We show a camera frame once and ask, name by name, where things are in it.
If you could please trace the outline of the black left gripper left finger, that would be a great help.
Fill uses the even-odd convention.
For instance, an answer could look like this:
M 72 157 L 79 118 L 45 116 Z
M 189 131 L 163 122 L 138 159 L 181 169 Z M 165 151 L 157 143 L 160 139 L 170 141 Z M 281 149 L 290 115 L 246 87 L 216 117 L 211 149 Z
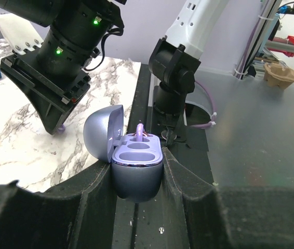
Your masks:
M 0 185 L 0 248 L 111 248 L 116 200 L 102 161 L 45 192 Z

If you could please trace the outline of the lavender earbud charging case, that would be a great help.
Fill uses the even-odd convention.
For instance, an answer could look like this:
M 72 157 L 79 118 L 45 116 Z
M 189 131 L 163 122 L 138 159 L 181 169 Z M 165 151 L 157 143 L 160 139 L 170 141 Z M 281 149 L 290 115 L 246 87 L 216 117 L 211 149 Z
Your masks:
M 83 129 L 88 152 L 110 164 L 117 195 L 141 203 L 151 200 L 159 191 L 163 152 L 157 135 L 149 133 L 149 142 L 132 142 L 130 139 L 134 133 L 124 134 L 122 105 L 108 106 L 92 113 Z

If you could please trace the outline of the purple earbud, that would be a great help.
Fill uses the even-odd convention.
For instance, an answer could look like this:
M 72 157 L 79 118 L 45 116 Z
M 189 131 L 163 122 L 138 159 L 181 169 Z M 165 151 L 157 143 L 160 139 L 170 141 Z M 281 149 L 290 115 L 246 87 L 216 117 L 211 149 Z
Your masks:
M 140 123 L 136 127 L 136 132 L 131 136 L 132 142 L 149 142 L 151 135 L 144 129 L 144 124 Z
M 63 133 L 65 131 L 65 126 L 62 124 L 57 131 L 58 133 Z

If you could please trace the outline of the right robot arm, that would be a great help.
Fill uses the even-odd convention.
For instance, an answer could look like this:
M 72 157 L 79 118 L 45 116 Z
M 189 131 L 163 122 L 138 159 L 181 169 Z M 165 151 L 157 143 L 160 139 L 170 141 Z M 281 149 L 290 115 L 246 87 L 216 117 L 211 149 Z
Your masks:
M 226 1 L 187 1 L 177 19 L 154 48 L 149 70 L 162 85 L 162 97 L 180 106 L 166 109 L 178 114 L 182 96 L 194 90 L 194 73 L 200 65 L 206 39 Z M 0 1 L 0 8 L 28 23 L 49 27 L 43 42 L 26 41 L 22 29 L 5 35 L 14 53 L 1 60 L 1 71 L 25 94 L 45 130 L 54 134 L 63 125 L 90 85 L 88 64 L 105 54 L 105 41 L 122 36 L 124 22 L 119 1 Z

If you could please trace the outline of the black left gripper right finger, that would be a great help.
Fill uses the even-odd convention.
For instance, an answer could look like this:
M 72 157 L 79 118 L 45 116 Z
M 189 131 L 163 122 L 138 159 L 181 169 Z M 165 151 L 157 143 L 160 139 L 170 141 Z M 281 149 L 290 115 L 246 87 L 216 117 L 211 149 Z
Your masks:
M 294 248 L 294 188 L 215 187 L 163 155 L 167 248 Z

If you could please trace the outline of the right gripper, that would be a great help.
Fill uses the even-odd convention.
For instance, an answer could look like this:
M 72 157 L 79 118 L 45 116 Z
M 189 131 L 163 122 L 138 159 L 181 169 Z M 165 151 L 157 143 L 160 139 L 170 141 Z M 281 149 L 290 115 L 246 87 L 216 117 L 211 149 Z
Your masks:
M 1 71 L 37 111 L 54 135 L 89 89 L 83 68 L 99 54 L 97 45 L 111 26 L 104 15 L 62 15 L 51 24 L 42 46 L 2 59 Z

